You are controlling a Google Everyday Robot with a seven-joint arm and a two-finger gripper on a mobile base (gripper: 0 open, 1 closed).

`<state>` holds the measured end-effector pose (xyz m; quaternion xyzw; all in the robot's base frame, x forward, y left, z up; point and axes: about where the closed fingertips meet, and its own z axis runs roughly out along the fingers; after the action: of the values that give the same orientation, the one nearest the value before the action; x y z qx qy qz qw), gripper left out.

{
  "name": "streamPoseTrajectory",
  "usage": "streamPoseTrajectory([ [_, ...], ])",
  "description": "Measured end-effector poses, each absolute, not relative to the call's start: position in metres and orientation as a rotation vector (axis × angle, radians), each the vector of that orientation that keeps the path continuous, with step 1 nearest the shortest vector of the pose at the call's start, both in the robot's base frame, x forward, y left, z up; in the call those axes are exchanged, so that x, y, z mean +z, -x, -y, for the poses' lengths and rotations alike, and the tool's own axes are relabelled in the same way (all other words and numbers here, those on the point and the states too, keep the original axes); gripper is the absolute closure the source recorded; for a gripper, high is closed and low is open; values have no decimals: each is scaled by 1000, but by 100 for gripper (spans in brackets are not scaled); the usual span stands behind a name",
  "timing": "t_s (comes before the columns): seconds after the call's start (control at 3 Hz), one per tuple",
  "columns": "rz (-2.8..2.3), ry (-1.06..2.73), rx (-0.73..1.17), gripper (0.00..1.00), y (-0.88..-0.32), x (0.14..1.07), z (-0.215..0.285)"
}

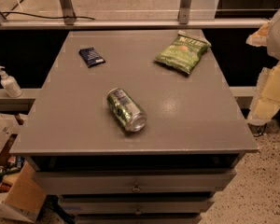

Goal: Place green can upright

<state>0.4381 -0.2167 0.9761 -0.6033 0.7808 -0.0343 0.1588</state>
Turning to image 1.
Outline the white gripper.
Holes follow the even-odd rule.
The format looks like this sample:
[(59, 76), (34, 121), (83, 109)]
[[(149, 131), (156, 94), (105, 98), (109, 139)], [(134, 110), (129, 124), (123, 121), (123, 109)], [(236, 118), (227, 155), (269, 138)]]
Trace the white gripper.
[[(280, 60), (280, 9), (273, 15), (271, 22), (263, 24), (250, 35), (246, 44), (253, 47), (266, 47), (270, 56)], [(280, 61), (272, 69), (264, 67), (257, 81), (247, 122), (255, 126), (268, 123), (280, 110)]]

